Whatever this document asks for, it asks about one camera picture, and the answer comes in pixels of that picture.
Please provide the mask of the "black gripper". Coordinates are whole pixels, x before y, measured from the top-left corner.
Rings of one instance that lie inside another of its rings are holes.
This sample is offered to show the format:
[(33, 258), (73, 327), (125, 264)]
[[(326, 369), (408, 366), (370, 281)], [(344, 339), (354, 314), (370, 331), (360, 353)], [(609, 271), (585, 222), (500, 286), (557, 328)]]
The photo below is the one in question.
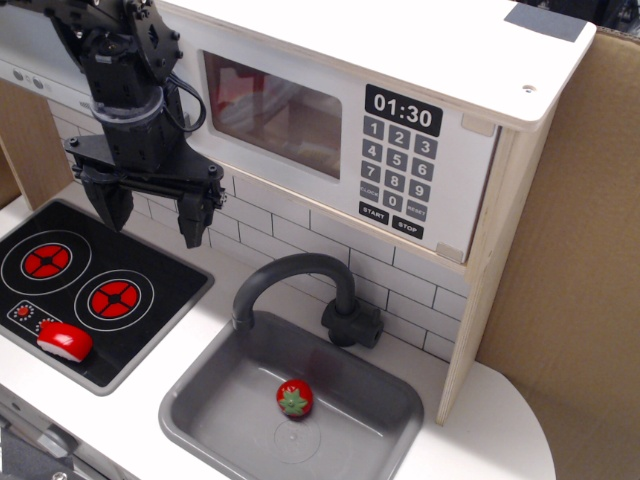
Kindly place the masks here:
[(225, 199), (223, 169), (191, 148), (164, 115), (134, 126), (104, 124), (103, 130), (64, 142), (102, 222), (120, 232), (133, 211), (133, 191), (173, 198), (186, 247), (200, 247)]

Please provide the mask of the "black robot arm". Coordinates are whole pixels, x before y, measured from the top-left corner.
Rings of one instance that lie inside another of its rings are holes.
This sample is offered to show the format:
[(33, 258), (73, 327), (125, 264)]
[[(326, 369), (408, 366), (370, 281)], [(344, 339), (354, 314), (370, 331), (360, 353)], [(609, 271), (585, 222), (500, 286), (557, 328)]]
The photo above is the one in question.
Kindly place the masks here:
[(84, 74), (100, 135), (73, 137), (64, 149), (102, 222), (119, 232), (134, 193), (173, 199), (179, 231), (196, 248), (222, 207), (224, 170), (186, 140), (206, 120), (187, 123), (180, 94), (201, 95), (180, 79), (180, 34), (152, 1), (4, 1), (48, 18), (67, 55)]

